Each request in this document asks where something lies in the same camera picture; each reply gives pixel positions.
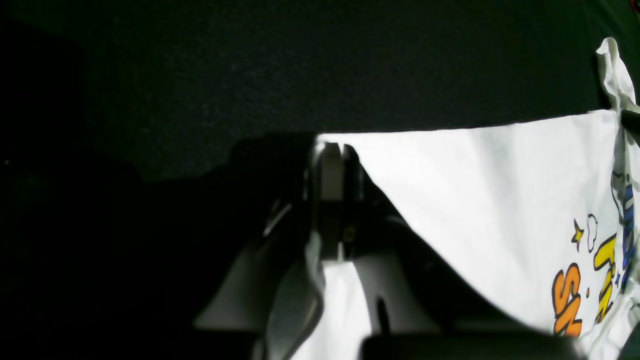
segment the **white fabric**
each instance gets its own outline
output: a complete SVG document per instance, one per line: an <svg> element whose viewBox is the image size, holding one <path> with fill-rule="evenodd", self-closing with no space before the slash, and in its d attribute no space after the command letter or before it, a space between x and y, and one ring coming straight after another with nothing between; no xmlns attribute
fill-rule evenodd
<svg viewBox="0 0 640 360"><path fill-rule="evenodd" d="M623 268L632 253L623 249L629 221L622 220L633 204L625 188L632 185L634 197L640 189L640 149L620 127L622 109L640 109L615 40L605 39L597 54L611 110L479 129L323 134L318 141L352 145L411 228L492 304L532 328L580 334L591 360L613 360L637 322L630 308L640 300L635 270ZM340 283L343 275L336 276ZM326 291L334 291L331 281ZM337 342L312 336L297 359L355 359L328 353L344 346L339 334L348 331L332 320L342 316L332 308L340 303L327 300L329 325L321 330Z"/></svg>
<svg viewBox="0 0 640 360"><path fill-rule="evenodd" d="M354 360L360 343L371 335L367 300L351 262L323 263L324 313L292 360Z"/></svg>

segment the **cartoon lettering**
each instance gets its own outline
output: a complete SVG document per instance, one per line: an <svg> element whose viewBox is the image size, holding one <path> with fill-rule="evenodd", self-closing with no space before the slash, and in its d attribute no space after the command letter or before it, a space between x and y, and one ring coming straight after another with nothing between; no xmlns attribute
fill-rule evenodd
<svg viewBox="0 0 640 360"><path fill-rule="evenodd" d="M556 322L554 324L555 335L579 336L582 331L582 320L576 319L580 308L580 269L578 264L572 263L566 270L566 276L562 270L558 272L553 282L552 303Z"/></svg>
<svg viewBox="0 0 640 360"><path fill-rule="evenodd" d="M624 288L627 283L627 276L629 272L627 268L633 259L636 252L636 246L634 244L634 190L631 185L627 185L625 188L625 198L623 203L623 214L625 218L625 228L622 235L622 287Z"/></svg>
<svg viewBox="0 0 640 360"><path fill-rule="evenodd" d="M598 296L599 303L598 314L595 319L596 323L600 323L604 320L613 305L613 303L610 302L610 299L611 293L613 292L613 284L611 280L613 279L613 274L616 272L615 249L616 234L606 239L593 256L594 270L598 271L603 267L608 266L605 282L602 285L602 290L600 290L600 295Z"/></svg>

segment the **black background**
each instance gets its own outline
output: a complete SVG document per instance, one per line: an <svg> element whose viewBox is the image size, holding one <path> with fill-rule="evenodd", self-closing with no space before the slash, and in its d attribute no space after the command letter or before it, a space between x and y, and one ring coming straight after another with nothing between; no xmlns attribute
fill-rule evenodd
<svg viewBox="0 0 640 360"><path fill-rule="evenodd" d="M5 68L13 82L4 84L33 93L3 118L59 128L68 114L43 107L65 103L80 111L73 140L133 164L146 181L203 174L235 142L266 131L487 126L606 108L594 55L606 36L640 77L640 26L626 0L5 7L74 47L78 63L65 67L59 46L5 31L15 43L3 58L19 64Z"/></svg>

